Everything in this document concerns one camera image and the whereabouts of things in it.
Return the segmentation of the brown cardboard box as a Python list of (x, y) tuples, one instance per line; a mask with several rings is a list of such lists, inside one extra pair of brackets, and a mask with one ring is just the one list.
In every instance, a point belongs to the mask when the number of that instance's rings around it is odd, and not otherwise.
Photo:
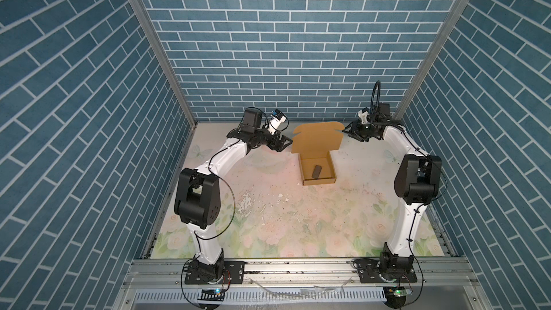
[[(291, 153), (299, 160), (302, 185), (330, 185), (337, 181), (331, 152), (339, 150), (344, 124), (331, 121), (304, 123), (294, 129)], [(312, 179), (315, 165), (323, 166), (320, 179)]]

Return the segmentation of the small brown cardboard piece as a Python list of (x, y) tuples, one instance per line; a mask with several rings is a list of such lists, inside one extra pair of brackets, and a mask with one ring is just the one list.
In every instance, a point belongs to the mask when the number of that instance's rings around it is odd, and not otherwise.
[(323, 170), (323, 166), (318, 165), (318, 164), (315, 165), (314, 169), (313, 169), (313, 172), (311, 174), (311, 178), (312, 179), (320, 179), (322, 170)]

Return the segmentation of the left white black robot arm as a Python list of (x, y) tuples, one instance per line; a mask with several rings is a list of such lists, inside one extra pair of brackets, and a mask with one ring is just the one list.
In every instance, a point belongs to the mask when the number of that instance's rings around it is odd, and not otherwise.
[(275, 109), (267, 114), (247, 107), (237, 128), (226, 136), (222, 147), (206, 162), (184, 168), (175, 192), (174, 213), (186, 225), (196, 249), (195, 258), (202, 268), (219, 271), (223, 267), (223, 249), (218, 243), (215, 221), (222, 209), (220, 185), (228, 186), (224, 176), (252, 150), (267, 146), (282, 152), (292, 140), (282, 134), (286, 115)]

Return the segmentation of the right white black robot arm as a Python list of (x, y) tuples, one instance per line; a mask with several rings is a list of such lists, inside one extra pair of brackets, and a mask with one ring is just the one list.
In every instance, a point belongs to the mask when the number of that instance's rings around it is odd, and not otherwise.
[(394, 282), (403, 275), (414, 273), (414, 241), (423, 213), (438, 197), (442, 160), (428, 154), (414, 142), (399, 121), (390, 118), (387, 103), (360, 110), (358, 119), (348, 124), (343, 132), (359, 142), (368, 142), (371, 138), (384, 140), (403, 155), (394, 180), (394, 191), (400, 205), (393, 234), (384, 243), (378, 262), (373, 259), (354, 262), (361, 274), (376, 272), (380, 280)]

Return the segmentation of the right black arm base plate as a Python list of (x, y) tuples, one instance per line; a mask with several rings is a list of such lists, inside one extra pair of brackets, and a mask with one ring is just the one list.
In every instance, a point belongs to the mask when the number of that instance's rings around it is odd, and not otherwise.
[(361, 284), (397, 284), (418, 282), (414, 271), (414, 259), (402, 259), (398, 264), (383, 267), (380, 260), (373, 258), (354, 259), (350, 264), (357, 272)]

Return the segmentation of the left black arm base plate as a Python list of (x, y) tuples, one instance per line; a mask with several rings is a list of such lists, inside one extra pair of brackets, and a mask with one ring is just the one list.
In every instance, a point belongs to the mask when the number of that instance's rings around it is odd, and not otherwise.
[(222, 277), (229, 277), (229, 283), (242, 284), (245, 274), (244, 261), (224, 261), (208, 265), (199, 261), (190, 261), (184, 271), (186, 285), (216, 284)]

